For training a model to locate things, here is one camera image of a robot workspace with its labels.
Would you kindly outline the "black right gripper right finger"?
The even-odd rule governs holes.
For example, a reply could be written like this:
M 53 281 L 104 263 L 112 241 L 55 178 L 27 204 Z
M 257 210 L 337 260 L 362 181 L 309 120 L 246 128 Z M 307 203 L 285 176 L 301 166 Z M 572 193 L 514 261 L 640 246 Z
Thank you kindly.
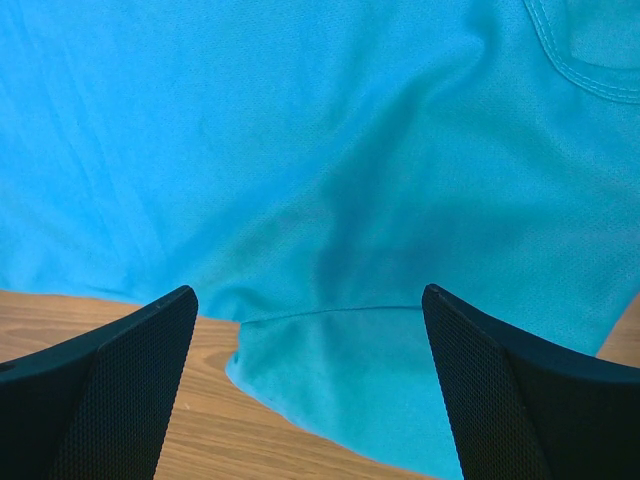
M 549 342 L 435 284 L 422 308 L 464 478 L 638 478 L 637 368 Z

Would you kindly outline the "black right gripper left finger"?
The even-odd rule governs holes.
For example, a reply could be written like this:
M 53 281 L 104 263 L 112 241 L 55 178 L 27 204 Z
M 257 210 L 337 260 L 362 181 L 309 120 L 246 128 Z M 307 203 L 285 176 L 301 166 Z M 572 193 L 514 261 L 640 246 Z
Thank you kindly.
M 1 365 L 4 479 L 151 479 L 197 317 L 182 286 Z

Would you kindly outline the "teal t-shirt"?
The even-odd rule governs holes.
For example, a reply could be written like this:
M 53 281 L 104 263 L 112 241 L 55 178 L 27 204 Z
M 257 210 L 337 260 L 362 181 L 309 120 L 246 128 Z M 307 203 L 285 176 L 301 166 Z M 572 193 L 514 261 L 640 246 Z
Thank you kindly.
M 437 284 L 593 355 L 639 291 L 635 1 L 5 1 L 1 285 L 239 323 L 287 420 L 461 469 Z

